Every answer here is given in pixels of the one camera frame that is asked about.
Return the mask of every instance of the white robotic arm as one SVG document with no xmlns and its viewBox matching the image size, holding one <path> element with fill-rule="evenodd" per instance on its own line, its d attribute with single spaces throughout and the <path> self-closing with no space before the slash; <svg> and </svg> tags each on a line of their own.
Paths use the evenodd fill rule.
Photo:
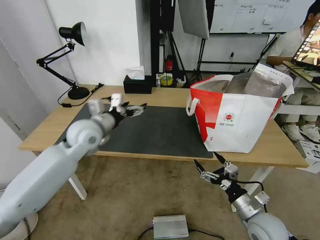
<svg viewBox="0 0 320 240">
<path fill-rule="evenodd" d="M 224 167 L 207 172 L 196 160 L 195 164 L 200 177 L 212 184 L 219 185 L 228 195 L 229 202 L 235 207 L 238 216 L 247 227 L 251 240 L 295 240 L 283 222 L 266 212 L 265 204 L 270 197 L 261 191 L 254 198 L 238 185 L 238 167 L 226 161 L 223 156 L 214 152 Z"/>
<path fill-rule="evenodd" d="M 0 238 L 24 217 L 43 208 L 74 174 L 84 155 L 96 152 L 123 118 L 141 114 L 146 106 L 126 109 L 119 102 L 105 112 L 99 100 L 88 104 L 92 117 L 73 123 L 67 130 L 66 141 L 43 151 L 7 186 L 0 198 Z"/>
</svg>

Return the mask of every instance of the tissue box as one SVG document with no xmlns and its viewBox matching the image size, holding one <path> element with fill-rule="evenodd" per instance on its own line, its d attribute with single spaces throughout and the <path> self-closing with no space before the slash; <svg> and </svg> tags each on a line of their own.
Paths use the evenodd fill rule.
<svg viewBox="0 0 320 240">
<path fill-rule="evenodd" d="M 307 141 L 298 141 L 295 147 L 301 153 L 302 157 L 309 164 L 307 168 L 297 168 L 299 170 L 319 173 L 320 172 L 320 145 Z"/>
<path fill-rule="evenodd" d="M 152 76 L 145 76 L 144 80 L 131 79 L 127 75 L 123 81 L 125 93 L 144 93 L 151 94 L 152 91 Z"/>
</svg>

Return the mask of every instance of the black desk mat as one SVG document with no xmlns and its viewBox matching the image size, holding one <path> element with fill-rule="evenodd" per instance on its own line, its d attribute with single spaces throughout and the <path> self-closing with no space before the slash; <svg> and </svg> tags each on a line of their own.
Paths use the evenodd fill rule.
<svg viewBox="0 0 320 240">
<path fill-rule="evenodd" d="M 71 124 L 89 118 L 90 113 L 85 104 Z M 66 131 L 56 144 L 65 139 L 65 136 Z M 176 107 L 147 106 L 143 114 L 125 118 L 112 130 L 110 140 L 100 146 L 99 150 L 195 158 L 213 157 L 212 152 L 208 152 L 202 143 L 195 116 L 189 117 L 185 108 Z"/>
</svg>

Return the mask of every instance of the wooden desk surface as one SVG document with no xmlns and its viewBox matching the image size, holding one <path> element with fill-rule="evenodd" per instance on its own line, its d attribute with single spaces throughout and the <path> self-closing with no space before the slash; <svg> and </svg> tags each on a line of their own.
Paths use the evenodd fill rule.
<svg viewBox="0 0 320 240">
<path fill-rule="evenodd" d="M 84 86 L 90 90 L 94 88 L 93 85 Z M 103 86 L 94 93 L 92 98 L 109 97 L 112 93 L 124 94 L 124 89 L 122 86 Z M 124 102 L 130 101 L 130 104 L 133 105 L 146 102 L 150 106 L 185 108 L 188 93 L 189 89 L 153 88 L 152 94 L 125 94 Z M 73 104 L 79 103 L 80 101 L 65 100 L 66 103 L 70 102 Z M 82 107 L 83 105 L 72 108 L 59 106 L 21 143 L 19 148 L 29 151 L 43 151 L 47 147 L 54 145 Z M 98 151 L 96 155 L 193 161 L 193 158 L 186 157 L 119 152 Z M 267 123 L 263 133 L 250 153 L 223 153 L 223 156 L 234 163 L 287 167 L 308 166 L 298 150 L 272 119 Z M 216 161 L 217 159 L 200 159 L 200 161 L 212 160 Z"/>
<path fill-rule="evenodd" d="M 283 61 L 283 64 L 290 68 L 290 71 L 295 74 L 298 77 L 303 78 L 304 80 L 310 82 L 311 85 L 313 85 L 315 88 L 317 88 L 318 90 L 320 90 L 320 85 L 316 84 L 316 83 L 312 83 L 312 79 L 313 77 L 311 77 L 309 74 L 303 72 L 303 67 L 299 67 L 295 64 L 293 64 L 292 62 L 289 61 Z"/>
</svg>

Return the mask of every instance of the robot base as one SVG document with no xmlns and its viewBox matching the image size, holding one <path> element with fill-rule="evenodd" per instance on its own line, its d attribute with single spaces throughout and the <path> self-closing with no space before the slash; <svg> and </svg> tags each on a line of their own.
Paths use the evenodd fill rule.
<svg viewBox="0 0 320 240">
<path fill-rule="evenodd" d="M 0 197 L 3 194 L 3 192 L 4 190 L 0 190 Z M 32 232 L 38 223 L 38 214 L 32 213 L 28 215 L 26 219 L 30 227 L 30 232 Z M 0 240 L 24 240 L 27 237 L 28 237 L 27 227 L 24 221 L 22 220 L 13 231 L 11 231 L 6 236 L 0 238 Z"/>
</svg>

